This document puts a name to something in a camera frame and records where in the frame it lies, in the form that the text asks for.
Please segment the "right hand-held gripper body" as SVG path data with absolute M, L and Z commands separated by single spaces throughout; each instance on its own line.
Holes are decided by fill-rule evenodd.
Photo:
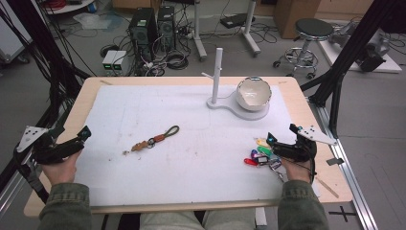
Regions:
M 331 146 L 337 144 L 335 140 L 315 126 L 291 124 L 289 130 L 296 135 L 295 143 L 286 144 L 274 139 L 274 153 L 279 157 L 289 158 L 295 162 L 313 160 L 317 153 L 317 142 Z

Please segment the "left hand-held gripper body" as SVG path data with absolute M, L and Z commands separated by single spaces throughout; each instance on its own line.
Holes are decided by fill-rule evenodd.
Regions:
M 18 153 L 31 149 L 35 162 L 41 165 L 61 163 L 65 158 L 84 148 L 79 134 L 71 140 L 58 144 L 56 139 L 65 130 L 63 126 L 53 129 L 37 126 L 26 126 L 22 138 L 16 147 Z

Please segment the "brown leather keychain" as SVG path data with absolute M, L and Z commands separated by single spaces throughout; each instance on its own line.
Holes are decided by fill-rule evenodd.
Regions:
M 149 138 L 146 141 L 139 142 L 135 144 L 131 150 L 132 151 L 140 151 L 143 149 L 151 149 L 155 146 L 156 143 L 162 142 L 165 139 L 169 138 L 170 136 L 175 135 L 180 130 L 179 126 L 171 126 L 165 133 L 156 135 L 154 137 Z

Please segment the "white key stand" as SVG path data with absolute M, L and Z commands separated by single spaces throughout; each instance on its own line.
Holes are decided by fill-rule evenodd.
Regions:
M 237 98 L 236 98 L 237 89 L 235 89 L 229 96 L 227 96 L 225 98 L 218 97 L 220 73 L 222 70 L 222 56 L 223 56 L 223 49 L 217 48 L 216 53 L 215 53 L 214 74 L 211 76 L 206 73 L 202 73 L 203 76 L 208 77 L 214 81 L 212 96 L 206 101 L 207 107 L 210 109 L 229 110 L 235 116 L 239 117 L 242 120 L 246 120 L 246 121 L 257 121 L 257 120 L 264 118 L 268 114 L 270 104 L 268 104 L 263 110 L 260 110 L 260 111 L 248 111 L 248 110 L 242 108 L 237 103 Z

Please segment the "person's right hand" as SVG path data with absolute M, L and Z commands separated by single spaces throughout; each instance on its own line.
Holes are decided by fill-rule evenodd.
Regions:
M 294 162 L 291 159 L 282 159 L 289 180 L 301 180 L 309 183 L 311 181 L 310 162 Z

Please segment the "person's left hand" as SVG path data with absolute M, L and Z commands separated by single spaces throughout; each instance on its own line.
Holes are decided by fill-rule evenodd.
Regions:
M 49 179 L 52 186 L 61 183 L 73 183 L 77 171 L 77 160 L 81 151 L 69 156 L 62 163 L 42 165 L 41 169 Z

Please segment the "thin wooden stick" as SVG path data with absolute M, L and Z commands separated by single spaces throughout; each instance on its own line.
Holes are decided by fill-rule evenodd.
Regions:
M 335 196 L 336 198 L 339 198 L 340 196 L 332 189 L 328 186 L 328 184 L 323 181 L 321 178 L 319 178 L 318 176 L 316 176 L 316 180 L 324 187 L 326 188 L 333 196 Z

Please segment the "white eggshell-shaped bowl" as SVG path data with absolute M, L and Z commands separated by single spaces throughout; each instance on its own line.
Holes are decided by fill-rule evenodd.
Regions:
M 237 103 L 248 111 L 263 110 L 272 97 L 270 85 L 259 77 L 249 77 L 237 85 Z

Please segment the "white power supply box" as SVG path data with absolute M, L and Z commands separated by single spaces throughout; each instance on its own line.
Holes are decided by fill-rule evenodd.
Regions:
M 112 61 L 112 70 L 115 76 L 124 76 L 128 70 L 126 51 L 117 51 Z
M 117 52 L 114 50 L 110 50 L 106 53 L 103 61 L 102 61 L 102 66 L 104 68 L 105 74 L 107 76 L 114 76 L 115 72 L 113 70 L 113 62 L 115 60 Z

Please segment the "white table mat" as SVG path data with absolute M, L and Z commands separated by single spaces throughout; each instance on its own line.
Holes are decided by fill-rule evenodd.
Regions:
M 271 90 L 268 114 L 245 121 L 208 108 L 209 85 L 103 86 L 85 122 L 92 135 L 76 180 L 94 207 L 278 199 L 277 175 L 243 162 L 256 138 L 296 139 L 281 88 Z M 131 150 L 172 126 L 180 130 L 153 148 Z

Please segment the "white stand leg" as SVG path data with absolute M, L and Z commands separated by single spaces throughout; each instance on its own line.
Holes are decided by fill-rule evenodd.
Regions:
M 204 61 L 207 58 L 207 53 L 205 50 L 205 47 L 203 45 L 202 39 L 200 37 L 200 0 L 193 0 L 193 23 L 194 23 L 194 28 L 192 32 L 192 38 L 195 44 L 195 47 L 197 49 L 198 55 L 199 55 L 199 60 Z
M 248 10 L 247 10 L 247 17 L 245 20 L 244 30 L 242 32 L 247 44 L 250 46 L 252 50 L 253 57 L 256 58 L 260 53 L 260 48 L 255 41 L 255 39 L 251 35 L 251 27 L 254 18 L 255 7 L 257 4 L 257 0 L 249 0 Z

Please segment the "person's legs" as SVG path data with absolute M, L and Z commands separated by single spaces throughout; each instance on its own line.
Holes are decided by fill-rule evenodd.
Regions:
M 140 230 L 255 230 L 254 208 L 207 211 L 199 221 L 193 211 L 148 213 L 140 216 Z

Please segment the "black round stool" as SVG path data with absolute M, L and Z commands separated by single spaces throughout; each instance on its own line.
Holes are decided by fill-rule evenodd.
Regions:
M 306 77 L 311 80 L 315 77 L 317 66 L 319 63 L 318 57 L 309 50 L 309 44 L 313 41 L 326 41 L 334 32 L 333 27 L 317 18 L 303 18 L 295 23 L 295 29 L 298 36 L 295 40 L 304 39 L 302 47 L 292 47 L 287 49 L 278 60 L 273 62 L 273 67 L 278 68 L 283 60 L 286 60 L 293 66 L 292 71 L 287 74 L 288 77 L 293 77 L 297 69 L 311 69 Z

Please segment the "large black computer tower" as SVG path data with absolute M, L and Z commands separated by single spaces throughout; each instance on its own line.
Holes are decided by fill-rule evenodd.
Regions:
M 154 41 L 158 38 L 153 8 L 138 8 L 128 26 L 136 51 L 146 60 L 155 60 Z

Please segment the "brown cardboard box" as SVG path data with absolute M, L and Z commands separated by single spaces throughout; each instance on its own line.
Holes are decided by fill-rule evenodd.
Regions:
M 302 18 L 313 18 L 321 0 L 278 0 L 273 19 L 281 38 L 297 36 L 295 23 Z

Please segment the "black flat device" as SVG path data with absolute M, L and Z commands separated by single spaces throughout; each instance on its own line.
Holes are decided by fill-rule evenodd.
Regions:
M 220 23 L 227 29 L 235 27 L 244 27 L 246 25 L 247 14 L 238 13 L 232 16 L 224 16 L 220 19 Z

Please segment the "small black computer tower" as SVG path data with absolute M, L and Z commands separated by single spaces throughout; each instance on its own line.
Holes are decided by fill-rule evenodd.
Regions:
M 161 6 L 157 17 L 161 50 L 168 52 L 175 48 L 175 18 L 173 6 Z

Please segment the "aluminium rail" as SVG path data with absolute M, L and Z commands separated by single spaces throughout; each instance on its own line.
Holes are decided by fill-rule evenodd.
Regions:
M 338 138 L 334 137 L 333 132 L 328 127 L 329 115 L 325 107 L 317 106 L 312 103 L 310 99 L 306 99 L 313 114 L 315 115 L 318 125 L 320 126 L 323 133 L 335 141 L 335 145 L 331 146 L 333 156 L 336 159 L 342 159 L 343 163 L 339 163 L 338 167 L 341 170 L 347 184 L 352 193 L 351 203 L 355 209 L 356 216 L 358 217 L 363 230 L 378 230 L 375 219 L 372 215 L 370 207 L 367 200 L 364 198 L 362 190 L 358 184 L 356 176 L 350 165 L 350 161 L 344 151 L 344 148 Z
M 31 189 L 19 173 L 11 177 L 11 181 L 0 193 L 0 221 L 10 218 L 12 215 L 21 216 Z

